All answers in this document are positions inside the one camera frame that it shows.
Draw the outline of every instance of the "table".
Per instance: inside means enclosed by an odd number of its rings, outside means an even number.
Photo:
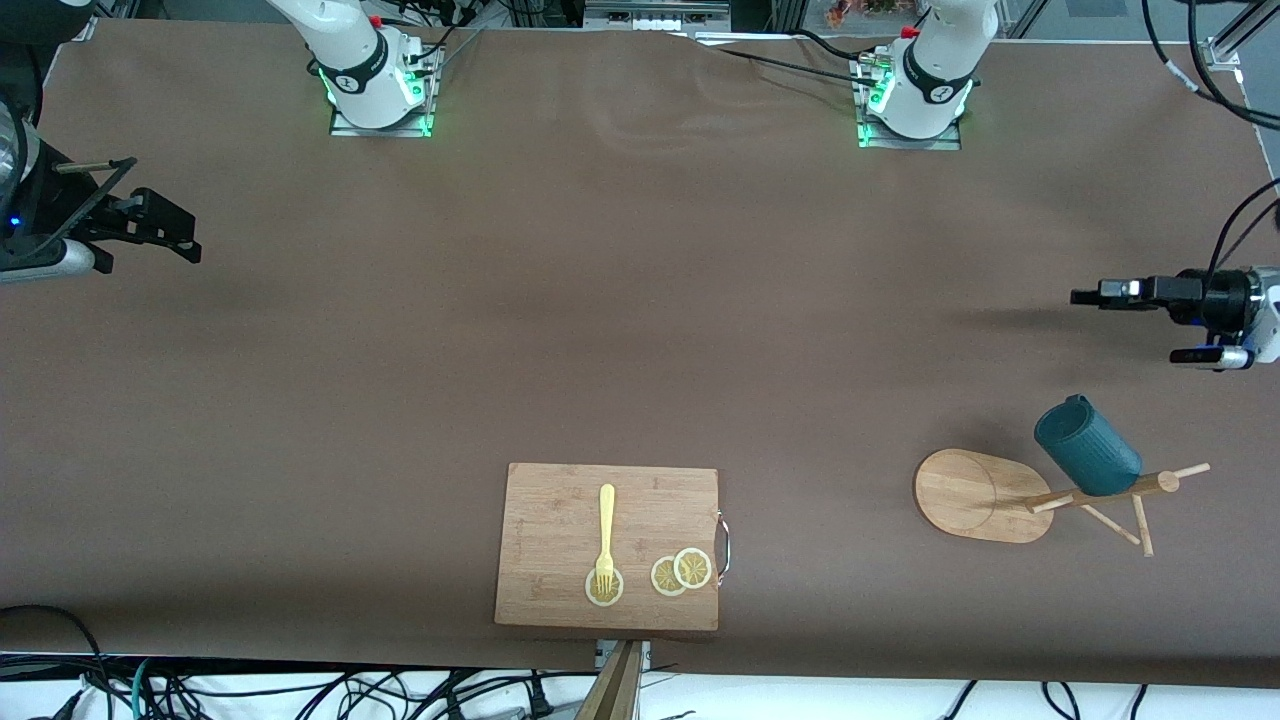
[[[591,633],[492,623],[507,464],[718,468],[721,630],[655,662],[1280,684],[1280,373],[1175,369],[1194,332],[1066,304],[1203,265],[1266,177],[1148,53],[996,44],[964,150],[918,154],[689,40],[486,32],[435,137],[366,141],[325,135],[289,27],[104,22],[41,132],[137,155],[205,261],[116,245],[3,290],[0,602],[110,652],[582,667]],[[1213,464],[1151,503],[1155,559],[1083,514],[1028,546],[919,516],[942,447],[1065,487],[1032,425],[1074,392],[1152,466]]]

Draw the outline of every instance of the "teal cup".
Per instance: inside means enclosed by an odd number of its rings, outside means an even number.
[[[1036,423],[1036,442],[1085,495],[1116,495],[1142,474],[1142,456],[1083,395],[1073,395]]]

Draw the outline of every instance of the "cutting board handle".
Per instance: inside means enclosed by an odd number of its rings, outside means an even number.
[[[724,568],[716,575],[716,587],[721,587],[724,584],[724,575],[728,574],[728,562],[732,559],[733,543],[728,539],[728,520],[724,519],[723,510],[716,510],[716,521],[724,530]]]

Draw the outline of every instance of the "wooden peg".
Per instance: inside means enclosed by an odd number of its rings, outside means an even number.
[[[1115,533],[1117,536],[1120,536],[1124,539],[1132,542],[1133,544],[1139,544],[1142,542],[1140,539],[1138,539],[1137,537],[1134,537],[1133,533],[1130,533],[1129,530],[1121,528],[1119,523],[1116,523],[1111,518],[1107,518],[1106,515],[1098,512],[1097,510],[1089,507],[1088,505],[1082,505],[1080,510],[1084,510],[1089,515],[1093,515],[1100,523],[1102,523],[1103,525],[1111,528],[1112,530],[1115,530]]]
[[[1151,547],[1151,528],[1147,527],[1147,511],[1142,506],[1140,495],[1133,496],[1133,512],[1138,516],[1138,534],[1142,536],[1142,555],[1143,557],[1151,557],[1156,555],[1156,551]]]
[[[1196,470],[1199,468],[1188,468],[1188,470]],[[1103,505],[1107,502],[1115,502],[1123,500],[1128,496],[1137,495],[1152,495],[1158,492],[1178,492],[1179,479],[1178,473],[1170,473],[1165,470],[1164,473],[1151,473],[1138,478],[1129,489],[1116,493],[1116,495],[1084,495],[1080,491],[1066,489],[1061,492],[1051,492],[1048,495],[1037,495],[1036,497],[1028,497],[1023,505],[1027,506],[1032,512],[1043,512],[1046,510],[1055,510],[1057,507],[1080,507],[1084,505]]]
[[[1183,468],[1181,470],[1174,470],[1178,479],[1189,478],[1192,475],[1198,475],[1201,473],[1208,473],[1208,462],[1201,462],[1199,465],[1192,465],[1190,468]]]

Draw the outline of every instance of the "lemon slice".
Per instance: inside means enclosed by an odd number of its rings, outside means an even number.
[[[686,547],[677,552],[672,564],[676,569],[676,580],[691,591],[712,579],[712,559],[696,547]]]
[[[685,592],[685,585],[680,584],[680,580],[676,579],[675,555],[659,557],[653,564],[653,570],[649,570],[649,580],[653,583],[653,589],[667,597],[676,597]]]
[[[588,570],[586,583],[582,585],[582,589],[586,591],[586,600],[600,607],[608,607],[617,602],[622,597],[622,573],[617,568],[613,569],[613,580],[612,592],[603,596],[595,594],[595,568]]]

